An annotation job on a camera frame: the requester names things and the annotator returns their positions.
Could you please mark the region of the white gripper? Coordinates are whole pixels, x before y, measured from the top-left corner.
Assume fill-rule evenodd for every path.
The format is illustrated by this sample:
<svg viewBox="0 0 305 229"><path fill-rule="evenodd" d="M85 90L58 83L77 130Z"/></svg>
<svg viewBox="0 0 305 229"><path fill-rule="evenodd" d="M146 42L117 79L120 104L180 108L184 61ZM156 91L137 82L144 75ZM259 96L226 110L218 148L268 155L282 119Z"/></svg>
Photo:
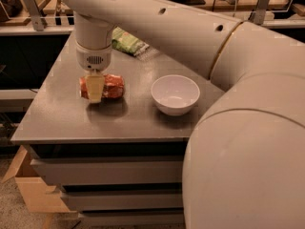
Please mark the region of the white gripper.
<svg viewBox="0 0 305 229"><path fill-rule="evenodd" d="M105 84L105 77L101 72L111 63L112 47L92 50L76 44L76 59L85 71L93 71L85 76L88 99L91 104L100 103Z"/></svg>

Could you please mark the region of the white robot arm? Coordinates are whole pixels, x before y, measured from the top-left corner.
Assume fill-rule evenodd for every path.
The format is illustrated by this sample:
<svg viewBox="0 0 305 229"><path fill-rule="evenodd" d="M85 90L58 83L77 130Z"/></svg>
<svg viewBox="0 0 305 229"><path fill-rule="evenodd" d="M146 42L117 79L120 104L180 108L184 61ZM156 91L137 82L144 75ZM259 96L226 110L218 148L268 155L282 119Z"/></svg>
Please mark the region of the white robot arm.
<svg viewBox="0 0 305 229"><path fill-rule="evenodd" d="M187 229L305 229L304 46L231 16L166 0L63 0L82 45L119 26L209 79L221 97L183 163Z"/></svg>

